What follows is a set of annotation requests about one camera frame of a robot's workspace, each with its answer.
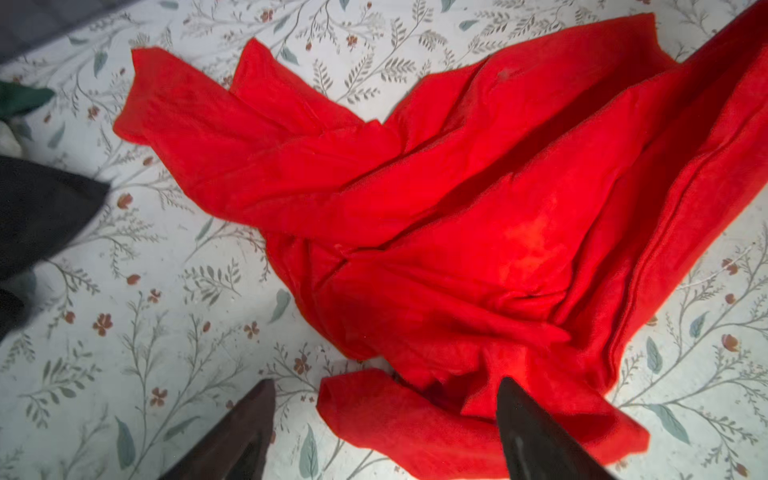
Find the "vine print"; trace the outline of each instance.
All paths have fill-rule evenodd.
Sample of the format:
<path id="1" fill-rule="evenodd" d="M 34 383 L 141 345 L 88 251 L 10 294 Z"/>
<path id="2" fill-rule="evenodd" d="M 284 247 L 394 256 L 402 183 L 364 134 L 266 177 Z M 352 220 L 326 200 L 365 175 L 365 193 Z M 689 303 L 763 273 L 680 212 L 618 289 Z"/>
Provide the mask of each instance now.
<path id="1" fill-rule="evenodd" d="M 51 408 L 78 396 L 77 391 L 85 390 L 86 384 L 94 382 L 95 376 L 101 372 L 101 367 L 93 360 L 93 353 L 84 351 L 83 342 L 78 340 L 76 347 L 67 348 L 65 357 L 45 363 L 38 389 L 18 395 L 28 401 L 25 410 L 27 419 L 38 429 L 46 429 Z"/>
<path id="2" fill-rule="evenodd" d="M 235 259 L 225 267 L 223 275 L 221 268 L 214 269 L 208 265 L 206 268 L 200 266 L 197 269 L 184 269 L 183 278 L 189 283 L 184 285 L 184 291 L 187 292 L 184 303 L 193 302 L 197 294 L 201 302 L 208 302 L 208 306 L 212 306 L 225 290 L 240 296 L 240 292 L 235 290 L 241 278 Z"/>
<path id="3" fill-rule="evenodd" d="M 95 455 L 92 455 L 92 451 L 96 440 L 104 437 L 102 432 L 109 430 L 108 413 L 109 409 L 105 406 L 96 419 L 80 425 L 77 448 L 71 457 L 60 459 L 58 462 L 56 470 L 58 470 L 61 480 L 69 480 L 74 477 L 75 473 L 80 475 L 79 478 L 89 478 L 90 480 L 98 480 L 104 476 L 107 471 L 108 456 L 102 455 L 99 458 L 93 458 Z M 41 480 L 46 480 L 50 476 L 50 468 L 40 470 Z"/>
<path id="4" fill-rule="evenodd" d="M 706 38 L 709 38 L 713 32 L 704 27 L 704 20 L 709 17 L 709 14 L 697 7 L 698 2 L 699 0 L 670 0 L 668 5 L 680 15 L 681 24 L 692 25 L 701 30 Z"/>
<path id="5" fill-rule="evenodd" d="M 0 480 L 19 480 L 16 475 L 16 466 L 24 455 L 24 449 L 21 447 L 0 458 Z"/>
<path id="6" fill-rule="evenodd" d="M 685 425 L 678 415 L 688 413 L 686 418 L 696 417 L 704 425 L 710 427 L 716 436 L 717 443 L 710 447 L 703 457 L 701 465 L 724 465 L 725 478 L 733 480 L 736 475 L 747 476 L 748 468 L 740 463 L 739 445 L 748 442 L 754 445 L 758 438 L 754 431 L 739 425 L 728 415 L 717 414 L 691 403 L 700 404 L 700 396 L 713 389 L 731 388 L 741 392 L 750 407 L 750 411 L 763 427 L 768 427 L 768 369 L 751 361 L 751 351 L 742 349 L 739 341 L 739 331 L 742 333 L 759 334 L 768 341 L 768 294 L 761 290 L 768 284 L 765 267 L 768 265 L 768 224 L 763 224 L 760 238 L 754 245 L 737 248 L 733 255 L 736 259 L 723 259 L 721 268 L 708 274 L 704 279 L 697 280 L 701 274 L 701 260 L 690 271 L 686 281 L 677 292 L 682 293 L 676 318 L 666 315 L 667 332 L 673 339 L 677 351 L 672 364 L 665 370 L 665 358 L 649 336 L 645 353 L 629 353 L 624 359 L 617 388 L 612 395 L 612 402 L 620 409 L 643 407 L 651 410 L 659 418 L 661 426 L 678 440 L 690 444 L 690 437 Z M 740 292 L 725 292 L 724 285 L 717 281 L 720 276 L 742 276 L 744 287 Z M 691 319 L 687 315 L 691 310 L 704 303 L 711 305 L 711 300 L 721 298 L 722 311 L 714 313 L 705 311 Z M 750 304 L 746 320 L 738 308 L 744 303 Z M 658 318 L 654 317 L 649 326 L 655 327 Z M 711 345 L 712 337 L 720 335 L 719 345 L 712 346 L 714 369 L 710 377 L 692 392 L 675 396 L 662 402 L 651 402 L 646 398 L 652 397 L 657 385 L 665 385 L 664 380 L 684 365 L 684 360 L 702 344 Z M 629 383 L 632 376 L 641 367 L 641 359 L 647 360 L 647 368 L 651 371 L 651 381 L 640 392 L 629 399 L 618 401 L 621 390 Z"/>
<path id="7" fill-rule="evenodd" d="M 8 349 L 8 355 L 3 360 L 2 366 L 0 366 L 0 373 L 7 372 L 16 363 L 18 357 L 23 357 L 27 360 L 27 363 L 35 361 L 35 350 L 32 348 L 32 339 L 27 334 L 22 332 L 16 340 L 11 344 L 11 348 Z"/>
<path id="8" fill-rule="evenodd" d="M 187 256 L 187 259 L 185 261 L 187 262 L 190 261 L 190 259 L 194 257 L 197 252 L 202 250 L 206 245 L 209 245 L 211 242 L 224 240 L 224 239 L 235 239 L 237 240 L 238 245 L 242 246 L 245 243 L 250 248 L 253 248 L 254 253 L 257 253 L 260 255 L 259 261 L 262 263 L 262 269 L 261 269 L 261 277 L 259 278 L 259 281 L 261 283 L 266 282 L 270 277 L 271 270 L 270 270 L 269 262 L 266 261 L 266 243 L 264 242 L 264 239 L 259 234 L 259 231 L 254 228 L 245 227 L 244 225 L 239 225 L 237 223 L 232 223 L 232 222 L 223 222 L 216 230 L 211 231 L 210 228 L 213 226 L 213 224 L 214 224 L 213 217 L 209 218 L 208 221 L 206 221 L 203 224 L 203 226 L 200 228 L 200 231 L 195 236 L 195 239 L 194 239 L 195 248 Z M 244 252 L 243 252 L 243 258 L 247 258 L 247 255 Z M 229 288 L 229 290 L 232 290 L 233 292 L 237 293 L 237 291 L 234 290 L 234 285 L 230 285 L 230 287 L 231 288 Z"/>
<path id="9" fill-rule="evenodd" d="M 416 0 L 413 3 L 411 19 L 413 26 L 408 29 L 398 17 L 390 22 L 392 29 L 391 40 L 392 50 L 385 56 L 377 66 L 373 67 L 373 52 L 366 54 L 360 62 L 350 71 L 347 79 L 344 81 L 346 91 L 335 99 L 336 102 L 342 100 L 350 104 L 355 104 L 361 99 L 368 100 L 374 98 L 378 93 L 378 88 L 363 88 L 363 85 L 374 75 L 387 82 L 408 81 L 407 74 L 416 70 L 415 62 L 404 58 L 397 58 L 394 54 L 410 39 L 418 38 L 421 43 L 430 50 L 435 49 L 435 45 L 445 45 L 447 40 L 442 35 L 426 30 L 419 35 L 414 35 L 419 26 L 432 22 L 434 8 L 427 8 L 425 0 Z"/>
<path id="10" fill-rule="evenodd" d="M 310 381 L 309 372 L 313 369 L 312 353 L 308 349 L 308 344 L 299 348 L 293 356 L 293 366 L 289 365 L 288 349 L 285 345 L 277 343 L 274 346 L 275 355 L 272 362 L 268 363 L 264 369 L 259 371 L 260 375 L 266 373 L 268 378 L 274 379 L 277 390 L 276 419 L 281 432 L 290 433 L 290 427 L 287 425 L 290 420 L 291 402 L 299 398 L 301 402 L 308 402 L 310 405 L 316 401 L 319 387 Z M 325 353 L 325 348 L 319 348 L 320 353 Z M 345 362 L 342 371 L 338 371 L 331 363 L 330 358 L 325 355 L 325 364 L 323 366 L 322 376 L 334 376 L 348 373 L 350 366 L 353 369 L 365 368 L 364 362 Z M 319 353 L 315 355 L 315 360 L 319 359 Z M 342 439 L 336 439 L 336 445 L 333 451 L 323 464 L 319 460 L 317 441 L 311 426 L 307 426 L 307 434 L 304 437 L 300 449 L 299 473 L 301 478 L 320 478 L 326 473 L 333 461 L 338 457 L 346 443 Z M 360 460 L 357 466 L 344 478 L 351 480 L 360 474 L 363 470 L 379 462 L 389 461 L 388 457 L 377 454 L 377 458 L 370 459 L 376 454 L 374 450 L 369 450 Z"/>
<path id="11" fill-rule="evenodd" d="M 129 208 L 131 201 L 132 198 L 122 197 L 117 201 L 117 210 L 111 205 L 106 205 L 96 224 L 62 250 L 57 257 L 60 260 L 45 261 L 46 264 L 55 268 L 63 283 L 61 293 L 52 296 L 39 307 L 41 311 L 54 310 L 56 312 L 53 320 L 48 324 L 49 339 L 59 322 L 62 320 L 66 323 L 74 322 L 76 318 L 74 295 L 80 289 L 92 296 L 100 292 L 99 285 L 91 279 L 88 272 L 82 268 L 72 267 L 62 257 L 62 253 L 86 244 L 103 241 L 109 248 L 109 267 L 113 277 L 116 279 L 127 278 L 122 272 L 121 263 L 126 260 L 135 260 L 138 257 L 134 244 L 137 242 L 157 243 L 161 240 L 159 235 L 149 233 L 152 224 L 142 220 L 135 209 Z"/>
<path id="12" fill-rule="evenodd" d="M 213 361 L 220 351 L 226 351 L 226 343 L 237 331 L 229 328 L 218 336 L 211 330 L 211 324 L 204 322 L 200 317 L 189 315 L 189 327 L 187 339 L 189 341 L 189 353 L 185 357 L 187 364 L 187 376 L 185 383 L 175 393 L 169 393 L 161 386 L 155 386 L 155 371 L 157 367 L 166 361 L 163 350 L 159 347 L 161 339 L 168 334 L 164 323 L 166 313 L 156 314 L 153 322 L 144 318 L 144 313 L 151 308 L 144 295 L 139 293 L 137 302 L 129 302 L 128 309 L 133 313 L 131 321 L 131 333 L 124 334 L 121 339 L 129 355 L 129 363 L 124 368 L 123 374 L 136 377 L 141 386 L 141 402 L 137 406 L 141 417 L 141 441 L 136 443 L 134 434 L 127 423 L 115 418 L 118 424 L 118 461 L 121 470 L 130 469 L 128 478 L 133 478 L 139 472 L 142 462 L 147 454 L 162 442 L 168 442 L 180 433 L 184 432 L 200 416 L 187 416 L 183 420 L 177 420 L 185 411 L 185 407 L 206 399 L 216 401 L 220 392 L 235 389 L 232 380 L 241 374 L 246 366 L 242 359 L 232 359 L 233 365 L 224 369 L 217 364 L 212 372 Z M 162 410 L 160 425 L 152 433 L 150 409 Z"/>
<path id="13" fill-rule="evenodd" d="M 125 102 L 130 79 L 124 77 L 124 71 L 118 72 L 106 89 L 94 90 L 83 87 L 81 75 L 90 66 L 90 72 L 98 77 L 107 64 L 116 37 L 142 25 L 143 22 L 135 21 L 126 12 L 109 15 L 90 25 L 87 31 L 79 32 L 78 36 L 68 37 L 71 50 L 63 58 L 21 57 L 16 65 L 12 65 L 17 72 L 14 79 L 35 87 L 52 88 L 56 95 L 48 104 L 51 111 L 69 110 L 75 117 L 86 114 L 95 118 L 94 110 L 83 113 L 86 104 L 103 111 L 111 123 Z"/>
<path id="14" fill-rule="evenodd" d="M 371 45 L 377 38 L 384 37 L 386 20 L 380 12 L 372 10 L 372 2 L 360 5 L 359 17 L 354 22 L 334 18 L 328 9 L 330 2 L 331 0 L 325 0 L 312 15 L 310 24 L 296 33 L 296 38 L 306 39 L 305 50 L 310 51 L 314 42 L 320 43 L 327 39 L 336 46 L 336 52 L 339 52 L 344 42 L 344 46 L 351 50 L 358 45 L 358 40 L 362 40 L 365 45 Z"/>

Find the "red flower print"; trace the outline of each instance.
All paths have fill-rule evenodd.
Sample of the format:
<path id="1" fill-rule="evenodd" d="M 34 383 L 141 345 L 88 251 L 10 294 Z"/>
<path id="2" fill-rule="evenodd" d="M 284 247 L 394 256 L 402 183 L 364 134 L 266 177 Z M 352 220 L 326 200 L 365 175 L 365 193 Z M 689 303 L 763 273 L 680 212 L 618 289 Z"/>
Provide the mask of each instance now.
<path id="1" fill-rule="evenodd" d="M 735 336 L 725 334 L 721 340 L 723 342 L 723 346 L 729 352 L 739 351 L 739 340 Z"/>
<path id="2" fill-rule="evenodd" d="M 306 364 L 306 355 L 302 353 L 300 359 L 296 359 L 296 364 L 293 366 L 293 371 L 302 375 L 304 372 L 309 372 L 312 369 L 311 366 Z"/>
<path id="3" fill-rule="evenodd" d="M 95 120 L 98 116 L 99 109 L 96 105 L 91 105 L 88 109 L 88 120 Z"/>
<path id="4" fill-rule="evenodd" d="M 725 270 L 728 270 L 729 275 L 736 275 L 739 273 L 739 266 L 736 265 L 730 258 L 723 260 L 722 266 Z"/>
<path id="5" fill-rule="evenodd" d="M 160 391 L 160 387 L 154 387 L 152 389 L 152 400 L 149 401 L 150 406 L 163 406 L 165 405 L 165 397 L 168 396 L 168 391 L 164 389 L 162 392 Z"/>
<path id="6" fill-rule="evenodd" d="M 245 325 L 243 327 L 243 331 L 248 334 L 248 339 L 252 339 L 253 336 L 258 335 L 261 330 L 259 330 L 256 322 L 251 322 L 250 325 Z"/>
<path id="7" fill-rule="evenodd" d="M 740 463 L 736 464 L 736 471 L 739 472 L 739 475 L 743 477 L 750 476 L 750 471 L 746 469 L 744 465 L 741 465 Z"/>
<path id="8" fill-rule="evenodd" d="M 134 201 L 134 198 L 131 194 L 122 194 L 120 198 L 118 198 L 118 208 L 120 210 L 127 210 L 132 201 Z"/>
<path id="9" fill-rule="evenodd" d="M 98 332 L 99 336 L 107 336 L 107 330 L 112 328 L 112 315 L 109 313 L 99 313 L 98 318 L 94 322 L 94 330 Z"/>

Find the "red fabric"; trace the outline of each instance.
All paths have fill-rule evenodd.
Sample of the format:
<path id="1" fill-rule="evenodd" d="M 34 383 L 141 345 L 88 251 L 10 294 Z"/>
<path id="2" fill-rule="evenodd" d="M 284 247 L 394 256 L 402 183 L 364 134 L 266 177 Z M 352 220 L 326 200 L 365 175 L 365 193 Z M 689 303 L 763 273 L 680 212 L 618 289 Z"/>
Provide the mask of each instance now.
<path id="1" fill-rule="evenodd" d="M 679 65 L 654 18 L 570 28 L 430 75 L 364 122 L 251 41 L 224 90 L 134 51 L 114 125 L 275 271 L 347 356 L 318 410 L 424 479 L 505 477 L 517 380 L 598 461 L 648 434 L 603 394 L 632 335 L 768 178 L 768 3 Z"/>

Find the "red cloth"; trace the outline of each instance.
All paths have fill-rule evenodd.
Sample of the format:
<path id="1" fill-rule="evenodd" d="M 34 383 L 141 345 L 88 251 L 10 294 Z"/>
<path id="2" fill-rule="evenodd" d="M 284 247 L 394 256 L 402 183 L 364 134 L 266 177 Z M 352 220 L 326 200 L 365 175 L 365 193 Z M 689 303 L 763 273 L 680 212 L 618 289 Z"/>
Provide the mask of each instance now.
<path id="1" fill-rule="evenodd" d="M 768 3 L 682 65 L 654 17 L 569 28 L 429 75 L 364 122 L 251 41 L 226 91 L 134 51 L 114 130 L 212 215 L 259 227 L 307 321 L 347 356 L 340 437 L 424 479 L 505 477 L 519 382 L 598 461 L 648 434 L 603 394 L 621 354 L 768 178 Z"/>

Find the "fabric fold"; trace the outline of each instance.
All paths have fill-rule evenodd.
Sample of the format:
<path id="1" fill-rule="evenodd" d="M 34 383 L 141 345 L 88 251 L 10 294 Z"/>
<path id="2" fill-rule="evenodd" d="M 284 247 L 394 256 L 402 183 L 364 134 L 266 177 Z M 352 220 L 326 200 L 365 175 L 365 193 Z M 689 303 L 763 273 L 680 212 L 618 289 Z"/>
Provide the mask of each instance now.
<path id="1" fill-rule="evenodd" d="M 506 476 L 514 378 L 599 462 L 648 434 L 603 395 L 621 354 L 768 179 L 768 2 L 682 64 L 652 15 L 429 75 L 382 124 L 251 41 L 224 90 L 134 51 L 115 132 L 205 211 L 258 227 L 307 321 L 378 370 L 320 415 L 418 478 Z"/>

